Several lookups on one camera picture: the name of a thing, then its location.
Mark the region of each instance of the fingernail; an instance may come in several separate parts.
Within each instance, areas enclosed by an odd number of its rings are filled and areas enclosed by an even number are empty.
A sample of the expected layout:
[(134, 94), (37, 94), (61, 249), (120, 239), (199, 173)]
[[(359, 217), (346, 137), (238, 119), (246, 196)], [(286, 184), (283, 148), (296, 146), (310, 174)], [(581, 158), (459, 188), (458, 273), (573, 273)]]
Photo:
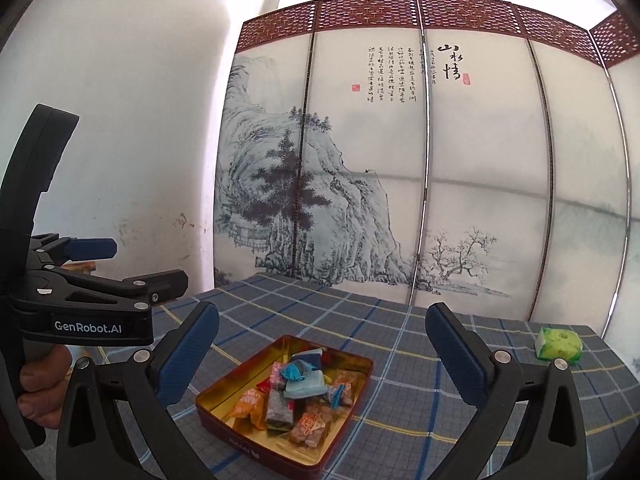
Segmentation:
[(22, 414), (26, 417), (33, 415), (34, 409), (28, 402), (24, 402), (23, 400), (18, 401), (18, 407)]

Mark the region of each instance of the silver bolt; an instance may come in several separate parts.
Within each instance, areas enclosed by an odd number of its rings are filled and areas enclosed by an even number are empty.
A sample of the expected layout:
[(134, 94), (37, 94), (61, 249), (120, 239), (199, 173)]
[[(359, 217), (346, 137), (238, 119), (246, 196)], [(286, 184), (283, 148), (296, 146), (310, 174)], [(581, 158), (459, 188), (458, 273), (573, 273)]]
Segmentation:
[(89, 365), (89, 361), (90, 359), (88, 357), (79, 358), (78, 361), (76, 361), (76, 368), (80, 368), (81, 370), (83, 368), (87, 368)]
[(554, 360), (554, 365), (558, 370), (566, 370), (569, 367), (566, 361), (560, 357)]
[(511, 361), (511, 354), (509, 354), (509, 352), (505, 352), (504, 350), (498, 350), (494, 354), (494, 357), (496, 361), (504, 365)]
[(144, 363), (151, 357), (149, 350), (138, 350), (133, 354), (133, 360), (137, 363)]

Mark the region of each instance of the brown lattice panel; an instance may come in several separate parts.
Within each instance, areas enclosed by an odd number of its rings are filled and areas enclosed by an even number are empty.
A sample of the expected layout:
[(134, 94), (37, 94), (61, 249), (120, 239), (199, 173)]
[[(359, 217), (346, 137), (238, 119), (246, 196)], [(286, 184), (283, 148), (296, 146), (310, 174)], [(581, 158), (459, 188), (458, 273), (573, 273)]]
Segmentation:
[(607, 68), (640, 52), (638, 38), (619, 12), (607, 16), (591, 29), (591, 34)]
[(317, 1), (306, 2), (285, 9), (274, 10), (244, 22), (236, 47), (236, 54), (248, 48), (288, 38), (308, 34), (314, 30), (314, 15)]
[(420, 0), (424, 28), (481, 29), (512, 36), (523, 30), (509, 2), (500, 0)]
[(316, 30), (357, 27), (420, 28), (415, 0), (318, 0)]
[(596, 54), (589, 33), (585, 29), (540, 10), (523, 6), (514, 7), (522, 19), (527, 37), (530, 40), (562, 48), (600, 65), (598, 54)]

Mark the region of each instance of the plaid tablecloth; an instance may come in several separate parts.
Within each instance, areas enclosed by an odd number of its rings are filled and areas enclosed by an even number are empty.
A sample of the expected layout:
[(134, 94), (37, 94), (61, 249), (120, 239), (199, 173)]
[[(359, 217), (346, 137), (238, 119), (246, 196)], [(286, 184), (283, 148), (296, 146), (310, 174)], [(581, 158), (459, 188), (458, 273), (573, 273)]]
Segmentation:
[[(274, 274), (256, 274), (154, 313), (156, 341), (184, 320), (197, 300), (220, 310), (220, 332), (180, 403), (169, 408), (176, 423), (220, 480), (279, 479), (201, 427), (194, 398), (217, 378), (284, 334), (371, 358), (372, 381), (347, 437), (330, 457), (324, 477), (340, 480), (421, 480), (440, 463), (475, 409), (460, 399), (424, 333), (422, 307), (408, 308)], [(541, 325), (459, 315), (492, 349), (509, 349), (518, 361), (536, 362)], [(640, 384), (586, 326), (569, 326), (584, 343), (572, 367), (588, 444), (589, 478), (609, 468), (639, 423)], [(96, 362), (127, 359), (134, 348), (95, 349)], [(526, 405), (518, 403), (482, 477), (500, 468)], [(145, 468), (159, 474), (127, 405), (122, 412)]]

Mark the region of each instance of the folding screen panel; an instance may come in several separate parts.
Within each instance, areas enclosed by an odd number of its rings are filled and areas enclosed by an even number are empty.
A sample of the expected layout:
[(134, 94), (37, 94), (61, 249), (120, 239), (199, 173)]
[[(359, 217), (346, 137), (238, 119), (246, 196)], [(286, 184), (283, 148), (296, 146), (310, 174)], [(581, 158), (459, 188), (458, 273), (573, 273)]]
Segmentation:
[(588, 34), (562, 27), (580, 34), (576, 44), (582, 41), (583, 52), (533, 42), (552, 124), (556, 205), (532, 319), (587, 324), (600, 332), (625, 241), (625, 153), (609, 82)]
[[(305, 32), (312, 7), (287, 9), (284, 34)], [(286, 272), (293, 244), (300, 120), (310, 34), (273, 39), (269, 15), (245, 23), (226, 90), (214, 195), (216, 285)]]
[(325, 202), (301, 201), (300, 276), (404, 303), (426, 153), (415, 0), (325, 0), (317, 19), (302, 173)]
[(591, 32), (618, 98), (633, 182), (632, 223), (625, 273), (605, 341), (640, 379), (640, 46), (618, 12)]
[(540, 271), (549, 175), (526, 40), (450, 29), (429, 29), (426, 40), (430, 200), (416, 303), (523, 319)]

